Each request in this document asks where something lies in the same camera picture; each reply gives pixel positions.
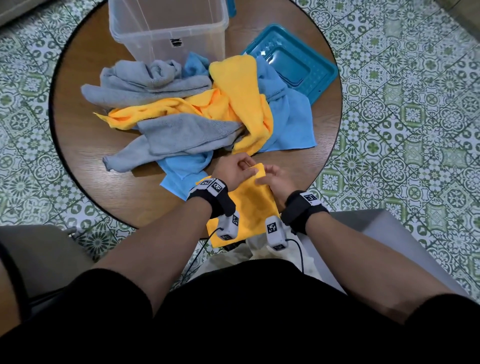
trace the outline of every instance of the black wrist band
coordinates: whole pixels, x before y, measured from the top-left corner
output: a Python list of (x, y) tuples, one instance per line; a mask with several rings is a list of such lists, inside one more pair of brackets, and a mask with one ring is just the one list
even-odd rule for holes
[(235, 212), (235, 203), (228, 195), (227, 185), (217, 178), (208, 178), (190, 190), (187, 200), (192, 197), (201, 197), (212, 207), (210, 218), (221, 215), (232, 216)]
[(318, 198), (308, 192), (297, 190), (292, 192), (285, 202), (282, 221), (295, 232), (306, 234), (305, 225), (309, 217), (317, 212), (328, 212)]

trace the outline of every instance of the clear plastic bin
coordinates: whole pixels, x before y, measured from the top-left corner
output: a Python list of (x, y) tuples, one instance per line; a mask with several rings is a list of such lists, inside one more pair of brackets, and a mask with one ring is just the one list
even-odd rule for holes
[(137, 61), (225, 58), (225, 0), (108, 0), (108, 11), (113, 39)]

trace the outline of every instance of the forearm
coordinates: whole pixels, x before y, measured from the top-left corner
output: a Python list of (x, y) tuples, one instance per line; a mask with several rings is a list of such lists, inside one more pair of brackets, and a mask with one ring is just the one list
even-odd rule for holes
[(328, 213), (311, 215), (306, 232), (349, 293), (398, 322), (430, 297), (452, 293), (416, 263)]
[(150, 299), (156, 312), (191, 257), (212, 208), (194, 197), (134, 232), (94, 265), (121, 273)]

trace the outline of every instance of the teal plastic lid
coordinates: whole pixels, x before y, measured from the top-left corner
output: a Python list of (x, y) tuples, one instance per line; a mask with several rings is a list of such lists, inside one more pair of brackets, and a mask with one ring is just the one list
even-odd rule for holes
[(338, 76), (338, 68), (278, 24), (271, 24), (243, 54), (262, 56), (285, 83), (312, 105)]

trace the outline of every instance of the wire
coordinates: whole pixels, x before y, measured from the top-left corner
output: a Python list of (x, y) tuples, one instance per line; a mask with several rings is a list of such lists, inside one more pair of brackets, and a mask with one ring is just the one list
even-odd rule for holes
[(190, 270), (190, 268), (193, 266), (193, 264), (195, 263), (195, 260), (197, 260), (198, 256), (200, 255), (200, 253), (203, 251), (203, 249), (205, 249), (205, 247), (207, 246), (208, 242), (210, 241), (210, 238), (213, 236), (213, 234), (216, 233), (217, 230), (223, 230), (222, 228), (216, 228), (215, 230), (213, 230), (213, 232), (210, 234), (210, 236), (207, 238), (207, 241), (202, 245), (202, 247), (200, 248), (200, 250), (198, 251), (197, 255), (195, 256), (195, 258), (193, 258), (192, 262), (190, 263), (190, 265), (188, 266), (187, 268), (187, 271), (185, 272), (181, 282), (180, 282), (180, 285), (183, 284), (183, 282), (185, 281), (185, 278), (187, 278), (188, 276), (188, 272)]
[(300, 248), (300, 244), (298, 241), (294, 240), (294, 239), (285, 239), (287, 242), (295, 242), (295, 244), (299, 247), (299, 250), (300, 250), (300, 261), (301, 261), (301, 272), (302, 273), (305, 273), (303, 271), (303, 254), (301, 252), (301, 248)]

